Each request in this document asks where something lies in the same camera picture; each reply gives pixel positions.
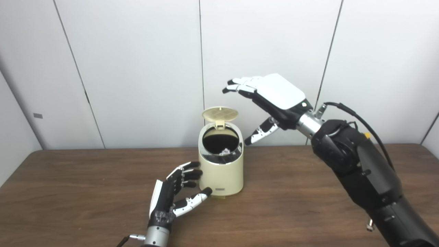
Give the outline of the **black and white left hand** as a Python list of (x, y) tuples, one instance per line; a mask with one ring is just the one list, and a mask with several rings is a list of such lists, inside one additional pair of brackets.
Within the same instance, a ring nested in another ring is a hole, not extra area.
[(198, 161), (186, 162), (177, 166), (164, 181), (156, 181), (150, 203), (148, 227), (171, 230), (177, 217), (190, 212), (210, 197), (213, 190), (206, 187), (197, 194), (174, 200), (183, 188), (196, 187), (203, 174), (199, 167)]

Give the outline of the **black and white right hand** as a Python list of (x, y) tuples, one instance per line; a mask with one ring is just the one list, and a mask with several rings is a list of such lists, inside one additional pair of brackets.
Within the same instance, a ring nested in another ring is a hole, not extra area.
[(245, 139), (247, 146), (279, 129), (299, 130), (305, 115), (313, 109), (304, 92), (279, 74), (234, 78), (222, 90), (224, 94), (229, 92), (251, 99), (269, 114), (268, 119)]

